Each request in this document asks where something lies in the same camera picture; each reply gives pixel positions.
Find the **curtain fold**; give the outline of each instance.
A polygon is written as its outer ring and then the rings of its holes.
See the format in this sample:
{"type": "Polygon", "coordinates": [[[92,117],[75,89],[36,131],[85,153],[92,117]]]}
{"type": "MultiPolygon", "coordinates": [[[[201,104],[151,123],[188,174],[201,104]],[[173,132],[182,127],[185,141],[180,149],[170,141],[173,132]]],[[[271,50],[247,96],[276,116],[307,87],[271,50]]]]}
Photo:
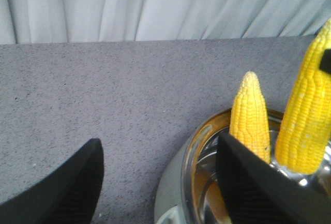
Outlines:
{"type": "Polygon", "coordinates": [[[315,34],[331,0],[0,0],[0,44],[315,34]]]}

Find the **black tag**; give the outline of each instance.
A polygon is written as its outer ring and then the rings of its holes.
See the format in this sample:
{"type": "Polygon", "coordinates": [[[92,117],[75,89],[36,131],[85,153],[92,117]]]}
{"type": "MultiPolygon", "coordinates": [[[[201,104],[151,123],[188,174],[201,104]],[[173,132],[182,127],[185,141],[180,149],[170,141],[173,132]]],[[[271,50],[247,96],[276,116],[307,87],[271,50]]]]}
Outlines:
{"type": "Polygon", "coordinates": [[[331,49],[326,49],[323,53],[320,70],[325,71],[326,73],[331,74],[331,49]]]}

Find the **metal bowl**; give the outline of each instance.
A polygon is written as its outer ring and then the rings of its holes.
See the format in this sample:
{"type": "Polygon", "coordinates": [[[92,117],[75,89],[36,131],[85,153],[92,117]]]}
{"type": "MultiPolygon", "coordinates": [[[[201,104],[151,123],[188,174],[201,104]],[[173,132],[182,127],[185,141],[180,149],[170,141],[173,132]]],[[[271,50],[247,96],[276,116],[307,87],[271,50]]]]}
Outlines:
{"type": "MultiPolygon", "coordinates": [[[[231,223],[215,173],[217,137],[221,132],[229,131],[230,116],[231,109],[215,114],[202,124],[187,142],[181,174],[182,208],[186,223],[231,223]]],[[[268,110],[272,141],[270,166],[302,187],[311,187],[321,194],[331,196],[330,142],[325,149],[324,160],[315,174],[291,173],[276,162],[274,147],[282,117],[282,113],[268,110]]]]}

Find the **yellow corn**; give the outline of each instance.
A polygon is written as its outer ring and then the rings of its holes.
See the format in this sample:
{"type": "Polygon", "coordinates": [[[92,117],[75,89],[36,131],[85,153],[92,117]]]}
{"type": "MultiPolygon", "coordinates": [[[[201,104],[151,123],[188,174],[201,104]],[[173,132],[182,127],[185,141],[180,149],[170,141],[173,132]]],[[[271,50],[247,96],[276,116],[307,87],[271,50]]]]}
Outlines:
{"type": "Polygon", "coordinates": [[[270,136],[267,109],[257,75],[245,74],[231,110],[230,134],[270,163],[270,136]]]}
{"type": "Polygon", "coordinates": [[[276,159],[293,172],[312,174],[331,132],[331,75],[319,65],[331,48],[331,18],[310,44],[292,90],[276,143],[276,159]]]}

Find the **gray carpet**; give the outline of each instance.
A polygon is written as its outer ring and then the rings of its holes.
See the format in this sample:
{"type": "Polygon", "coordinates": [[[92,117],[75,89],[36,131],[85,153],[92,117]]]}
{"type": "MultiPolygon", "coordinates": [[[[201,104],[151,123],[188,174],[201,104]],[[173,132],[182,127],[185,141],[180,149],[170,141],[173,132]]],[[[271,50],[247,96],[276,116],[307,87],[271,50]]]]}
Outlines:
{"type": "Polygon", "coordinates": [[[248,70],[284,111],[308,37],[0,46],[0,202],[99,137],[94,223],[152,223],[171,158],[248,70]]]}

